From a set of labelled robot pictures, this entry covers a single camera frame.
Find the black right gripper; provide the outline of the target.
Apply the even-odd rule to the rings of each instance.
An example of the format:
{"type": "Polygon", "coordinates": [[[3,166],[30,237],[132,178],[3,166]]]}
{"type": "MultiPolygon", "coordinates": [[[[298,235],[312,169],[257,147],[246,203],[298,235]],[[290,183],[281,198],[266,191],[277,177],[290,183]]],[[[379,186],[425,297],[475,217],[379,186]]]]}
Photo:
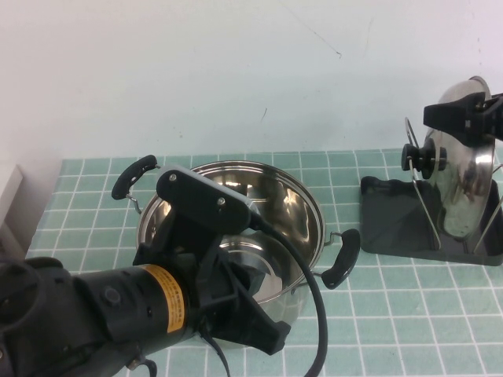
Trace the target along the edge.
{"type": "Polygon", "coordinates": [[[472,121],[478,113],[478,106],[488,111],[485,120],[485,133],[496,139],[503,138],[502,94],[491,99],[484,96],[465,96],[461,99],[428,105],[424,108],[423,124],[443,132],[463,132],[467,121],[472,121]]]}

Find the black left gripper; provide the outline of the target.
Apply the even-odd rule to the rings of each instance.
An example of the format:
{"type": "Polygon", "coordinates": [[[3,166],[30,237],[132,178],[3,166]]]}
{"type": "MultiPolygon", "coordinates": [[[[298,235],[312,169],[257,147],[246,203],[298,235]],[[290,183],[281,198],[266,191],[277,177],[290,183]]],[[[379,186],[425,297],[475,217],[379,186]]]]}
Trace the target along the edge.
{"type": "Polygon", "coordinates": [[[257,268],[232,263],[215,245],[189,252],[145,245],[143,269],[159,286],[170,346],[198,332],[268,355],[283,349],[291,326],[272,320],[252,297],[263,284],[257,268]]]}

